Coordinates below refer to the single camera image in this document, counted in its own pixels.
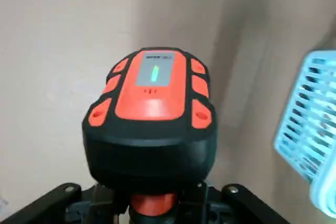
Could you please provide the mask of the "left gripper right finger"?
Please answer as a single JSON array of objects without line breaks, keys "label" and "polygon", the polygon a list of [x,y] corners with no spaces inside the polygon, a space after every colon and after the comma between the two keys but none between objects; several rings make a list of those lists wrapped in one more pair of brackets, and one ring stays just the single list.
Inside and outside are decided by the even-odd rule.
[{"label": "left gripper right finger", "polygon": [[221,190],[201,182],[181,194],[181,223],[288,223],[279,213],[240,184]]}]

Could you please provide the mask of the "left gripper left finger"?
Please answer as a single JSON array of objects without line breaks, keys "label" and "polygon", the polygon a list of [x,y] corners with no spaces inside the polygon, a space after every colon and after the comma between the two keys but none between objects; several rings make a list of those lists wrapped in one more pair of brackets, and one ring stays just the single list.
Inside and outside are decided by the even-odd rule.
[{"label": "left gripper left finger", "polygon": [[119,223],[127,208],[126,199],[100,184],[82,190],[78,184],[64,183],[1,223]]}]

